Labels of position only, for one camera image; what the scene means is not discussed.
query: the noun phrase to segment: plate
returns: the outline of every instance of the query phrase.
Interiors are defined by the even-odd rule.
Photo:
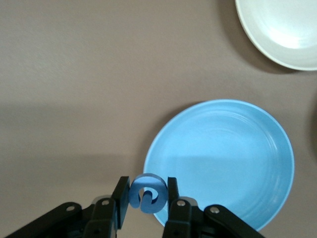
[[[198,206],[220,204],[256,230],[282,208],[294,176],[294,155],[282,126],[247,102],[196,104],[169,121],[152,142],[144,173],[167,183]],[[155,213],[162,225],[167,205]]]
[[[236,0],[236,7],[264,55],[288,68],[317,70],[316,0]]]

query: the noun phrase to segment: light blue plate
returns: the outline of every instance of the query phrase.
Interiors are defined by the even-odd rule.
[[[282,126],[263,109],[237,100],[194,105],[168,122],[147,154],[145,173],[176,177],[180,196],[203,210],[220,204],[256,230],[282,208],[294,155]],[[165,225],[167,206],[155,214]]]

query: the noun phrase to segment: blue spiral object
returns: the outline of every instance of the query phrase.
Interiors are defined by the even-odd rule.
[[[151,191],[146,190],[143,194],[142,200],[139,192],[142,188],[148,187],[156,190],[158,196],[153,199]],[[129,202],[133,208],[138,208],[141,205],[141,211],[144,213],[159,212],[167,202],[168,192],[165,181],[154,174],[142,174],[137,176],[129,191]]]

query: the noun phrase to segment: white bowl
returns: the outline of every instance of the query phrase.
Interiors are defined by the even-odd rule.
[[[242,26],[268,58],[317,70],[317,0],[236,0]]]

